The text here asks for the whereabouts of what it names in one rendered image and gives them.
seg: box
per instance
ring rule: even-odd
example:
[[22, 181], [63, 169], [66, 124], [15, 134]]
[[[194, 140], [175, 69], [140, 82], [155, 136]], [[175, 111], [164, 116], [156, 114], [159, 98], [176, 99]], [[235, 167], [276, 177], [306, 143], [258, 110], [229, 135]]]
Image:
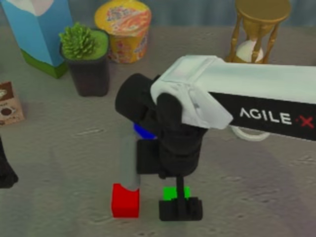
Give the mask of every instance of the box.
[[0, 126], [24, 119], [21, 103], [13, 91], [12, 83], [0, 83]]

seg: black object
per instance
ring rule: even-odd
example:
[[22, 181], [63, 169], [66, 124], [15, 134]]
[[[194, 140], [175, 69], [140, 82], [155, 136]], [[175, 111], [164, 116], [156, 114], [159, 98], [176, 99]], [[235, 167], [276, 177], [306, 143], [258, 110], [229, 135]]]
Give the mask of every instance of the black object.
[[0, 189], [12, 188], [19, 181], [18, 176], [8, 163], [0, 140]]
[[107, 53], [96, 60], [70, 60], [63, 55], [62, 44], [59, 50], [68, 65], [79, 95], [105, 96], [108, 93], [110, 73]]
[[315, 104], [210, 94], [233, 116], [230, 125], [316, 141]]
[[170, 94], [161, 94], [155, 104], [150, 95], [153, 82], [142, 74], [134, 74], [121, 86], [116, 98], [118, 113], [157, 137], [138, 141], [137, 172], [158, 174], [161, 179], [176, 177], [178, 197], [159, 202], [161, 220], [201, 220], [201, 201], [197, 197], [185, 199], [183, 190], [184, 177], [198, 166], [207, 129], [183, 124], [182, 105]]

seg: red block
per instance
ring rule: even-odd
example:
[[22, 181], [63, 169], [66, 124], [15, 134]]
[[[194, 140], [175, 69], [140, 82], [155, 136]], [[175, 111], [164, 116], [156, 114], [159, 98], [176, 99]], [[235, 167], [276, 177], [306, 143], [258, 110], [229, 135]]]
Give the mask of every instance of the red block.
[[139, 189], [129, 191], [121, 184], [113, 184], [111, 209], [114, 218], [138, 218]]

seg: orange cup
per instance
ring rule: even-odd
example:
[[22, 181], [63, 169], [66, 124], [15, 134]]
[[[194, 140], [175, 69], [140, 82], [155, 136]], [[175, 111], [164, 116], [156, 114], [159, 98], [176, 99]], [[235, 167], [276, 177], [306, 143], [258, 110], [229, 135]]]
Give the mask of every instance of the orange cup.
[[133, 63], [146, 53], [152, 14], [137, 0], [112, 0], [94, 15], [98, 28], [110, 35], [109, 57], [117, 63]]

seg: hourglass wooden frame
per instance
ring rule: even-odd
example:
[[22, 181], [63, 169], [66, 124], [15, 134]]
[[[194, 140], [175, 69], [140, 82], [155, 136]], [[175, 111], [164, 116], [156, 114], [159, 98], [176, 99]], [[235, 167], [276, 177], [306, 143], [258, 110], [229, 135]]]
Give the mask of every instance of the hourglass wooden frame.
[[[252, 14], [249, 14], [249, 8], [256, 6]], [[227, 62], [248, 63], [236, 57], [236, 47], [239, 38], [240, 25], [247, 35], [247, 40], [256, 41], [251, 55], [251, 63], [267, 64], [270, 52], [277, 38], [277, 32], [280, 23], [285, 20], [291, 10], [288, 0], [236, 0], [237, 21], [231, 39], [231, 50], [226, 58]], [[266, 10], [267, 14], [262, 17], [262, 12]], [[270, 33], [267, 50], [262, 60], [257, 61], [262, 45], [262, 38]]]

